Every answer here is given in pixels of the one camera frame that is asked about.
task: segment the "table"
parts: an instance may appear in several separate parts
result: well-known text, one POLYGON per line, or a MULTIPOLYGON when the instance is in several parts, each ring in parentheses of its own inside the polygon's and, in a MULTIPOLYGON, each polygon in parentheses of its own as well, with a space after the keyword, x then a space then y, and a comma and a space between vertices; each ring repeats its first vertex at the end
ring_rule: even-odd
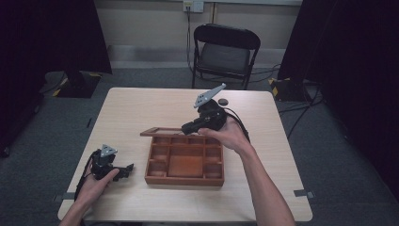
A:
MULTIPOLYGON (((72 177, 74 192, 89 155, 103 144, 118 149, 115 167, 135 163, 127 179, 110 184, 85 215, 85 220, 141 222, 248 222, 255 220, 247 179, 237 153, 224 148, 225 183, 222 187, 155 186, 144 180, 151 137, 139 134, 152 127, 180 128, 198 117, 193 104, 202 89, 109 90, 88 144, 72 177)), ((222 90, 243 121, 264 167, 290 206, 296 221, 309 221, 312 212, 285 136, 271 93, 222 90)), ((63 218, 73 201, 65 200, 58 217, 63 218)))

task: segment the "white wall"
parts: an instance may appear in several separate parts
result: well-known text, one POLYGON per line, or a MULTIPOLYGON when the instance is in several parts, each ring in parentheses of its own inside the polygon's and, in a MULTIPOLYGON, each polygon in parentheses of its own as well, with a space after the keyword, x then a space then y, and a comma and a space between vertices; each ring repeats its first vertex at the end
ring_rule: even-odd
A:
MULTIPOLYGON (((121 46, 129 49, 125 54, 114 53, 114 57, 127 56, 135 61, 144 61, 144 58, 133 57, 139 57, 138 52, 173 52, 178 55, 172 56, 171 61, 185 61, 188 22, 182 1, 96 0, 95 3, 106 44, 116 47, 113 50, 121 51, 121 46)), ((282 58, 299 8, 205 3, 203 13, 191 13, 191 33, 198 25, 212 20, 217 24, 252 30, 261 38, 262 43, 258 56, 260 60, 257 62, 270 61, 266 64, 275 64, 282 58)))

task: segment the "finger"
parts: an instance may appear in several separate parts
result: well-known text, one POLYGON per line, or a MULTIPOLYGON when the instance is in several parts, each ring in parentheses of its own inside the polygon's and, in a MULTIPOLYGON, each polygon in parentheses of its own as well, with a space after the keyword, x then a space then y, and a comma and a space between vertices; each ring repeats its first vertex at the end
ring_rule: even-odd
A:
POLYGON ((102 181, 108 184, 108 182, 112 181, 112 179, 114 179, 114 177, 118 175, 119 172, 120 172, 119 169, 112 169, 110 172, 108 172, 108 174, 105 175, 102 181))

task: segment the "metal bracket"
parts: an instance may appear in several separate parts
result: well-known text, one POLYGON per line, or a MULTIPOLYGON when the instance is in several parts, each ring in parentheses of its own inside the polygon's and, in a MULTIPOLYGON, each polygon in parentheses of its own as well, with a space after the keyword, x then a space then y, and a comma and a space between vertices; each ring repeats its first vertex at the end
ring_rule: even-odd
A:
POLYGON ((216 96, 221 90, 226 87, 226 84, 222 84, 214 89, 208 90, 197 97, 196 102, 194 103, 194 108, 197 108, 201 105, 209 102, 214 96, 216 96))
POLYGON ((313 193, 313 191, 306 191, 305 189, 302 190, 295 190, 294 194, 296 197, 301 197, 301 196, 306 196, 308 199, 312 199, 316 197, 313 193))
POLYGON ((103 147, 101 148, 101 157, 106 157, 106 156, 109 156, 109 155, 111 155, 113 153, 117 153, 117 152, 118 152, 118 150, 113 149, 106 144, 103 144, 103 147))

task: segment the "chair seat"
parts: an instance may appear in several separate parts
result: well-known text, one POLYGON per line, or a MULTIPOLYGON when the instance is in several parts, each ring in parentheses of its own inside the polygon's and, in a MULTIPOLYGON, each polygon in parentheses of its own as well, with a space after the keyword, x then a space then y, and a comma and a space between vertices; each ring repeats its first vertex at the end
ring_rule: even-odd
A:
POLYGON ((224 73, 247 74, 250 51, 205 43, 198 60, 200 69, 224 73))

